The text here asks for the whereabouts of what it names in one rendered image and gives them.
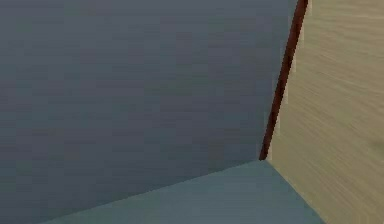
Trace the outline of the tan wooden room door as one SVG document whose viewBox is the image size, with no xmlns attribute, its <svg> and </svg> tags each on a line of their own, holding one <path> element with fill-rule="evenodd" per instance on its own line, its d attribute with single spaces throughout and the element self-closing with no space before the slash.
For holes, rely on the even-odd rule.
<svg viewBox="0 0 384 224">
<path fill-rule="evenodd" d="M 326 224 L 384 224 L 384 0 L 310 0 L 268 160 Z"/>
</svg>

